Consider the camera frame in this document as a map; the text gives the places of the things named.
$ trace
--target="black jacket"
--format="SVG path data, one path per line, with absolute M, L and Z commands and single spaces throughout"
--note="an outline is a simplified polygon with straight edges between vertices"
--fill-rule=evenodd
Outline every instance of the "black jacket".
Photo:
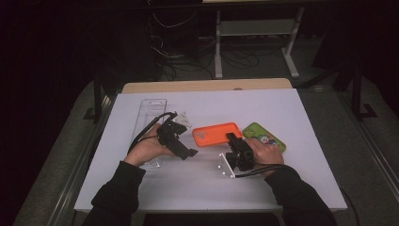
M 120 162 L 113 178 L 100 188 L 92 200 L 93 209 L 84 225 L 131 225 L 138 208 L 138 186 L 145 170 Z M 265 181 L 272 187 L 287 226 L 337 225 L 326 204 L 313 187 L 296 173 L 280 169 Z

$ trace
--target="clear plastic packaging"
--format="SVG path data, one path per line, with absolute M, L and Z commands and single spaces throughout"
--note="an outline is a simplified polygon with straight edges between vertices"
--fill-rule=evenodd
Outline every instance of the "clear plastic packaging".
M 167 109 L 166 99 L 146 99 L 141 101 L 140 109 L 138 112 L 135 131 L 133 133 L 133 139 L 156 117 L 165 113 Z M 150 162 L 146 162 L 141 168 L 153 169 L 161 167 L 161 158 L 154 158 Z

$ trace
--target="white table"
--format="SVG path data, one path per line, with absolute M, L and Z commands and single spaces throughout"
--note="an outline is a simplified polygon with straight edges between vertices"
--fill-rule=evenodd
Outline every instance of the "white table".
M 263 125 L 287 145 L 285 163 L 312 185 L 331 210 L 346 204 L 311 127 L 296 89 L 185 91 L 120 94 L 74 206 L 89 211 L 99 188 L 111 179 L 127 154 L 143 99 L 167 99 L 167 111 L 185 111 L 193 127 L 180 136 L 187 147 L 197 149 L 185 161 L 164 157 L 161 168 L 147 171 L 139 188 L 139 210 L 173 212 L 264 212 L 281 207 L 261 176 L 224 176 L 219 153 L 227 144 L 199 148 L 192 129 L 235 122 L 244 129 L 253 121 Z

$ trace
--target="white bracket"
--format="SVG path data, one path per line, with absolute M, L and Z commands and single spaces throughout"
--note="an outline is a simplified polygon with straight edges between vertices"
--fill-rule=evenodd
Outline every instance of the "white bracket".
M 218 168 L 222 169 L 222 174 L 230 176 L 230 178 L 235 178 L 235 174 L 232 171 L 229 162 L 226 159 L 226 156 L 223 153 L 220 153 L 219 156 L 220 156 L 220 165 L 218 166 Z
M 185 116 L 185 112 L 180 113 L 178 116 L 176 116 L 176 118 L 173 119 L 173 121 L 188 128 L 193 126 Z

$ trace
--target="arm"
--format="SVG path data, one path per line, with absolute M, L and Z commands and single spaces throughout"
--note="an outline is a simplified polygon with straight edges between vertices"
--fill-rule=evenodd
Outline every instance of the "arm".
M 93 208 L 83 225 L 131 225 L 131 216 L 138 208 L 138 186 L 146 172 L 139 167 L 159 155 L 173 155 L 158 142 L 157 137 L 153 137 L 159 126 L 155 124 L 120 161 L 112 179 L 100 188 L 91 201 Z
M 284 164 L 279 146 L 262 144 L 258 139 L 246 140 L 260 164 Z M 287 226 L 337 225 L 334 216 L 313 187 L 302 181 L 298 174 L 285 169 L 263 172 L 272 187 L 277 203 L 282 205 L 282 216 Z

